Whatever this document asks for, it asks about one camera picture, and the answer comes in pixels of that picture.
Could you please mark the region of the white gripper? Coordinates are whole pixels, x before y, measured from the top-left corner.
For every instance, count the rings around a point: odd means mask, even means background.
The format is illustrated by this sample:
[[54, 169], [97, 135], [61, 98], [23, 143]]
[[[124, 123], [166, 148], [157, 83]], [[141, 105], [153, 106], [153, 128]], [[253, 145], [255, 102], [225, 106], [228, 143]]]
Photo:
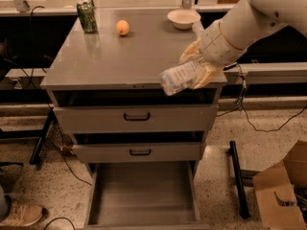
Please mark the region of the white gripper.
[[192, 42], [179, 58], [179, 64], [189, 62], [201, 54], [207, 61], [201, 65], [192, 89], [206, 86], [216, 79], [222, 72], [220, 66], [227, 66], [237, 61], [247, 50], [238, 49], [229, 43], [220, 30], [221, 20], [215, 20], [209, 27], [201, 32], [199, 39]]

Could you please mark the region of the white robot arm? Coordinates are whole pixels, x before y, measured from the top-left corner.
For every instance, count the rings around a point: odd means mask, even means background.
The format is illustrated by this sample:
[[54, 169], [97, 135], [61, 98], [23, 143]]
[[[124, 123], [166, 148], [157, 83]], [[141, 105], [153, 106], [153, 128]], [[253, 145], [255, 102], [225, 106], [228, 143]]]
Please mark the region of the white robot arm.
[[307, 35], [307, 0], [240, 0], [223, 18], [200, 31], [181, 55], [181, 63], [203, 57], [209, 70], [191, 87], [207, 85], [253, 43], [286, 26]]

